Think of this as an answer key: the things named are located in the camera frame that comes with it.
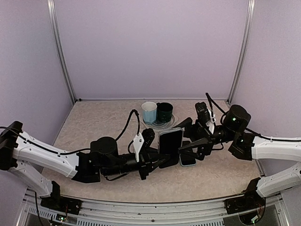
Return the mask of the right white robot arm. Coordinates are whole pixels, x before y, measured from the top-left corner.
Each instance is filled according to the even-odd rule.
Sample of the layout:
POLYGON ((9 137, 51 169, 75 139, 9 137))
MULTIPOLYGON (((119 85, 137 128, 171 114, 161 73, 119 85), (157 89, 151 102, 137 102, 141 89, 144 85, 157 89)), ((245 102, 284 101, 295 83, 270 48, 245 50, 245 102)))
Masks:
POLYGON ((252 208, 259 197, 268 197, 301 183, 301 140, 300 138, 265 137, 248 129, 251 115, 240 105, 232 105, 223 113, 220 124, 204 102, 195 105, 198 118, 187 118, 177 125, 184 130, 184 137, 191 143, 178 149, 179 154, 202 161, 210 155, 214 145, 231 142, 228 151, 240 160, 277 159, 294 161, 295 164, 268 177, 249 182, 240 204, 252 208))

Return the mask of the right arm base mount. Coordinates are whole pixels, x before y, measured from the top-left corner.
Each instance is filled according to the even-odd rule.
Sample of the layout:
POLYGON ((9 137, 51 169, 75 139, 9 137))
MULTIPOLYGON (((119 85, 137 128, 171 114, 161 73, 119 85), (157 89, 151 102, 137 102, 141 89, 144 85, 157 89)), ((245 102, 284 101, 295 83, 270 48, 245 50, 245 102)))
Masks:
POLYGON ((250 192, 240 197, 226 199, 224 203, 227 214, 234 214, 265 206, 266 199, 260 197, 256 192, 250 192))

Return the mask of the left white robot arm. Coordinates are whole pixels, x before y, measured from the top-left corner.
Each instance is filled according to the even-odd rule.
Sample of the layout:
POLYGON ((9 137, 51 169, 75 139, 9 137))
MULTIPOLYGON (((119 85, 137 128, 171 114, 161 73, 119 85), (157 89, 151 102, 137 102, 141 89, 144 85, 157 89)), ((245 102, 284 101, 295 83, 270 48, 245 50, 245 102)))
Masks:
POLYGON ((101 137, 90 143, 89 148, 68 152, 45 144, 23 131, 23 124, 13 122, 1 127, 0 169, 18 175, 41 197, 47 198, 55 209, 62 209, 66 199, 60 195, 60 186, 43 177, 32 164, 56 171, 71 180, 81 183, 98 183, 101 176, 116 179, 138 171, 140 178, 146 177, 170 159, 168 154, 159 154, 150 145, 154 139, 152 129, 135 135, 132 153, 118 153, 116 139, 101 137))

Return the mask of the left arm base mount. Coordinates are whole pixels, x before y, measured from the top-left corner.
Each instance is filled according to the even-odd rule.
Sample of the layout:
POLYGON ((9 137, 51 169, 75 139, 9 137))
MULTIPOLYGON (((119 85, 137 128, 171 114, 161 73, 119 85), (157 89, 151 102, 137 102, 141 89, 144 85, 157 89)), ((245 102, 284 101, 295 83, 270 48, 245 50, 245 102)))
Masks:
POLYGON ((62 197, 58 201, 50 198, 42 198, 40 205, 51 210, 56 210, 67 214, 79 215, 82 201, 67 197, 62 197))

